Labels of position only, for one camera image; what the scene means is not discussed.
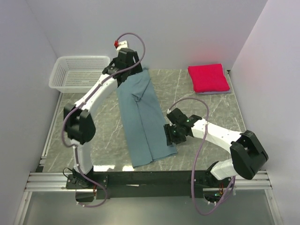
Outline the blue-grey t shirt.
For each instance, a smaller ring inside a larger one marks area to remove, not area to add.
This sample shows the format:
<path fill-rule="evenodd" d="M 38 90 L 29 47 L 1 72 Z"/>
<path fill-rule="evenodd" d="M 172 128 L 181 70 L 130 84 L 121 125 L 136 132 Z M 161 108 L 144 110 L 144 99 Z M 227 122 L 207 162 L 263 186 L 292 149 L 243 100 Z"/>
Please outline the blue-grey t shirt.
<path fill-rule="evenodd" d="M 167 145 L 166 124 L 147 69 L 131 75 L 117 88 L 120 116 L 134 168 L 177 153 Z"/>

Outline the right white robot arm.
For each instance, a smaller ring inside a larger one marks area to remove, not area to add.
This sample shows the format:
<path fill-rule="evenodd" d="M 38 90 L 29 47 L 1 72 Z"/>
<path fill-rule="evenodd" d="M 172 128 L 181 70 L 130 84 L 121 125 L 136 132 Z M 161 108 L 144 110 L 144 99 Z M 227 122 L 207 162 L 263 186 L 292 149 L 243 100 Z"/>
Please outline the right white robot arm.
<path fill-rule="evenodd" d="M 206 183 L 211 187 L 237 175 L 251 180 L 269 159 L 252 131 L 232 131 L 197 115 L 188 117 L 178 108 L 169 110 L 167 118 L 170 123 L 164 125 L 164 130 L 168 146 L 183 143 L 190 136 L 206 140 L 230 153 L 230 159 L 216 162 L 208 169 Z"/>

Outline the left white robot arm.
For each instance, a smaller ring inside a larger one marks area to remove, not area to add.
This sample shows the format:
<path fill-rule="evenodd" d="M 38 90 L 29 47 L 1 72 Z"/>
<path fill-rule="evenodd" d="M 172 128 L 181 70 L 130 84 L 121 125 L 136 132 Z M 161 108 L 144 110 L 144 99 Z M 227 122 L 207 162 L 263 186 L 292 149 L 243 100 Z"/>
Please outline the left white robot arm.
<path fill-rule="evenodd" d="M 138 53 L 129 48 L 121 48 L 117 57 L 104 68 L 94 86 L 74 104 L 67 104 L 63 110 L 61 138 L 67 148 L 74 151 L 74 170 L 79 173 L 77 183 L 89 188 L 94 182 L 93 164 L 90 155 L 90 141 L 96 133 L 95 113 L 103 101 L 126 79 L 142 72 Z"/>

